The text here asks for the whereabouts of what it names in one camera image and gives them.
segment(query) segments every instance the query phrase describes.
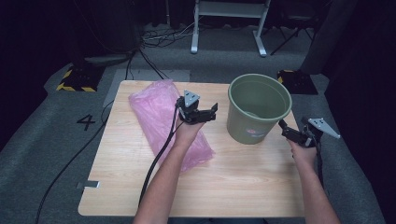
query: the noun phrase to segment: dark curtain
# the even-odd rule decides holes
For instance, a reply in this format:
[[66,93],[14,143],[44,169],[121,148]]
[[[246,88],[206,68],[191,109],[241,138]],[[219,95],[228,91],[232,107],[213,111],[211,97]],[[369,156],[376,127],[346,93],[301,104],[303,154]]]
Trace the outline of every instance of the dark curtain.
[[394,1],[360,0],[323,71],[332,115],[387,223],[396,223],[395,10]]

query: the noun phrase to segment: wooden table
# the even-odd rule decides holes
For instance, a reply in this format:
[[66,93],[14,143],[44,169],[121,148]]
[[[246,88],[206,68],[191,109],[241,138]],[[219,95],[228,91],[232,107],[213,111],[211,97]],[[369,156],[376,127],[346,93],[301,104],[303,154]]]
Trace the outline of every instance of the wooden table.
[[[89,180],[99,188],[85,188],[78,211],[83,216],[134,216],[140,191],[154,155],[128,96],[151,82],[122,81]],[[217,119],[204,135],[214,158],[181,174],[171,217],[302,217],[300,179],[290,146],[276,125],[257,145],[243,145],[226,129],[228,84],[175,82],[201,95],[199,109],[219,103]],[[285,118],[297,128],[292,112]]]

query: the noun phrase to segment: gray carpet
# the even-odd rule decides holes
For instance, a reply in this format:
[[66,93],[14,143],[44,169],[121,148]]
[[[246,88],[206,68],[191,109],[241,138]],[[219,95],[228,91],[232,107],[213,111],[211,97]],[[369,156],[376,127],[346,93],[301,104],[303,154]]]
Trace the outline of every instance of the gray carpet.
[[[145,48],[150,60],[163,71],[184,71],[175,80],[191,82],[230,83],[235,77],[259,73],[276,77],[280,69],[297,69],[309,48],[309,39],[301,33],[274,56],[260,57],[252,27],[244,29],[207,29],[201,32],[197,54],[190,54],[191,36],[165,48]],[[262,37],[267,51],[282,42],[279,31]],[[117,83],[125,74],[127,63],[106,69],[98,92],[56,91],[70,66],[55,73],[45,85],[49,96],[26,120],[0,154],[0,223],[34,223],[37,209],[56,175],[81,150],[102,126],[110,108],[102,111],[114,98]],[[131,69],[149,71],[150,66],[140,54],[132,59]],[[155,77],[135,77],[153,80]],[[337,130],[323,93],[328,79],[312,76],[319,95],[292,95],[292,110],[301,126],[302,116],[325,118]],[[95,123],[84,131],[77,123],[88,115]],[[39,223],[131,223],[131,217],[83,217],[78,213],[81,189],[79,181],[87,179],[103,129],[70,163],[55,182],[44,202]],[[343,223],[384,223],[381,211],[359,165],[354,161],[343,139],[322,137],[325,189]],[[297,218],[267,218],[269,223],[304,223]]]

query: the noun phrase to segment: yellow and black tape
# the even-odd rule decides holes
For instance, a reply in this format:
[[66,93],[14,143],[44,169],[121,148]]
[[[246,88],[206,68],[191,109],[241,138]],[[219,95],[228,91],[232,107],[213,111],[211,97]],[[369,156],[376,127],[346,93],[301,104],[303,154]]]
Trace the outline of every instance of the yellow and black tape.
[[97,86],[105,68],[94,68],[90,71],[74,70],[70,67],[56,88],[57,91],[97,91]]

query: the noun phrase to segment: printed number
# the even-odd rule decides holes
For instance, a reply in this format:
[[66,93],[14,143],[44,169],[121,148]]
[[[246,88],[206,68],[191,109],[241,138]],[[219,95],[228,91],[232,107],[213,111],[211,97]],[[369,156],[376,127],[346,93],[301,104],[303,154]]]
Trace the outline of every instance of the printed number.
[[77,121],[77,123],[85,124],[85,129],[84,129],[84,131],[87,131],[87,130],[88,130],[88,127],[90,126],[90,124],[95,123],[95,121],[92,121],[92,115],[89,114],[89,115],[85,116],[84,118],[79,119],[79,120]]

